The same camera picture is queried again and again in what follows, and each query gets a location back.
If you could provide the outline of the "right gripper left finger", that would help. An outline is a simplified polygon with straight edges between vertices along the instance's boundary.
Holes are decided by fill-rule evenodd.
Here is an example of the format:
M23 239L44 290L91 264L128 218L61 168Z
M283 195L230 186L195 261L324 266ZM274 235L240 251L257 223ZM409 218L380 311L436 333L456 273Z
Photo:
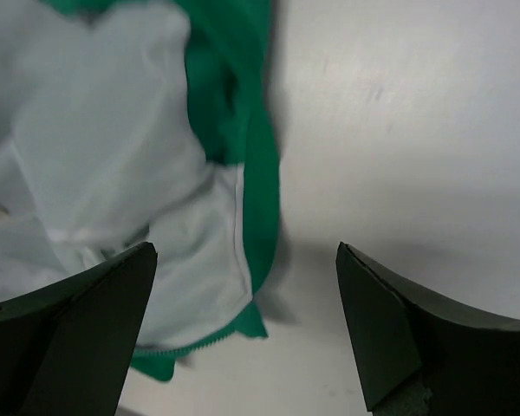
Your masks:
M157 267L150 243L0 302L0 415L113 415Z

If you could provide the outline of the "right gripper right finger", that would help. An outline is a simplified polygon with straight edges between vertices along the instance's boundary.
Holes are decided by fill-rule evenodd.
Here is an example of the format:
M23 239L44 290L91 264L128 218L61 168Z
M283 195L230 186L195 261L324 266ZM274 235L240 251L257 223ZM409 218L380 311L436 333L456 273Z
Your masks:
M520 415L520 320L454 301L349 244L336 272L370 413Z

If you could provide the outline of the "green jacket with white lining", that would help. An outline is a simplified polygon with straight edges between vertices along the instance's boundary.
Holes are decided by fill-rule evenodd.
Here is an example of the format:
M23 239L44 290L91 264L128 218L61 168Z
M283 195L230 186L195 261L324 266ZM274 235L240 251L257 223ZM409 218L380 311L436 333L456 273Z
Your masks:
M136 244L158 265L131 364L230 335L280 230L269 1L0 1L0 302Z

